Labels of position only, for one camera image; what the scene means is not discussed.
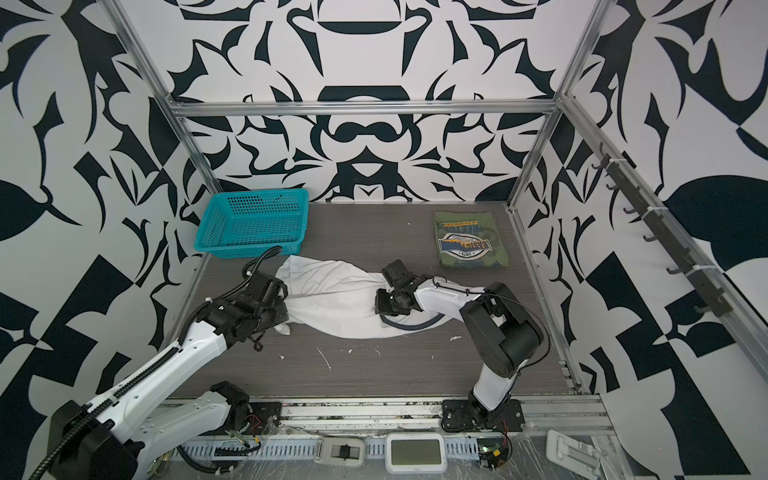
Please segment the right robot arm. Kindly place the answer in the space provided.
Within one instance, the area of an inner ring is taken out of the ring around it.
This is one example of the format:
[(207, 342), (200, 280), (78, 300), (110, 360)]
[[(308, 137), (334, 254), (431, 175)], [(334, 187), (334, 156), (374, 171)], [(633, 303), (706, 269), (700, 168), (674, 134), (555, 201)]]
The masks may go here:
[(548, 332), (507, 286), (495, 282), (464, 287), (434, 276), (417, 275), (396, 260), (382, 270), (387, 284), (376, 291), (374, 312), (390, 328), (417, 332), (443, 320), (463, 322), (483, 367), (470, 395), (481, 414), (499, 410), (520, 372), (549, 343)]

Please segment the white grey tank top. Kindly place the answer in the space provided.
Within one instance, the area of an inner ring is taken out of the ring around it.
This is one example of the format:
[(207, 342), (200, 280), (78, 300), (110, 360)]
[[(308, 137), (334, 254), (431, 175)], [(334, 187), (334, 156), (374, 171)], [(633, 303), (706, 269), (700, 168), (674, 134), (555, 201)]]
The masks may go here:
[(414, 310), (407, 316), (389, 314), (382, 321), (374, 303), (377, 291), (387, 287), (383, 275), (344, 261), (292, 255), (278, 268), (276, 277), (288, 290), (288, 326), (305, 325), (334, 337), (365, 340), (416, 333), (451, 320)]

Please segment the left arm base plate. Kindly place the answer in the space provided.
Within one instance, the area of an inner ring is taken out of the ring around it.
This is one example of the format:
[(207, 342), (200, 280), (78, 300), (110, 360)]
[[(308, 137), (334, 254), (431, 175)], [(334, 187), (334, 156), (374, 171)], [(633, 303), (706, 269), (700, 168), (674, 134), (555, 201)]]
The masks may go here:
[(259, 436), (272, 432), (280, 425), (282, 406), (279, 401), (250, 402), (240, 433)]

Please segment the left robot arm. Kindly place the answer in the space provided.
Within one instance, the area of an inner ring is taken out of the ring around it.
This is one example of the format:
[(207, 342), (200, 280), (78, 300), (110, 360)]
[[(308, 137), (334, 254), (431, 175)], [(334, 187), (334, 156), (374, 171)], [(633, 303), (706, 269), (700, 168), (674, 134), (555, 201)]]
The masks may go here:
[(52, 416), (40, 479), (147, 479), (162, 455), (219, 429), (240, 439), (253, 420), (249, 396), (222, 381), (165, 414), (156, 408), (181, 384), (239, 342), (261, 350), (264, 333), (288, 319), (288, 288), (258, 271), (229, 295), (204, 302), (177, 340), (137, 372), (84, 405)]

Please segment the green tank top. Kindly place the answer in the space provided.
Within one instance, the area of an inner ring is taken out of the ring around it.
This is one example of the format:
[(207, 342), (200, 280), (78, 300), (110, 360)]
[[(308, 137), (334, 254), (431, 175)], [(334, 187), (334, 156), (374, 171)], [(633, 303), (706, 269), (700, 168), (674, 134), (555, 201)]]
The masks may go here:
[(500, 269), (509, 255), (491, 212), (434, 214), (438, 259), (449, 269)]

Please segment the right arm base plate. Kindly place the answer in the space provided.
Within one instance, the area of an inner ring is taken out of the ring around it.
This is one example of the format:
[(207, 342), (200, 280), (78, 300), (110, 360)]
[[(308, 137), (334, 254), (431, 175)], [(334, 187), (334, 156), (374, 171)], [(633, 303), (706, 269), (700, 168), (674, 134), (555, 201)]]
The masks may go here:
[(526, 420), (518, 400), (507, 399), (496, 409), (487, 410), (474, 398), (444, 400), (441, 428), (448, 433), (480, 430), (521, 432)]

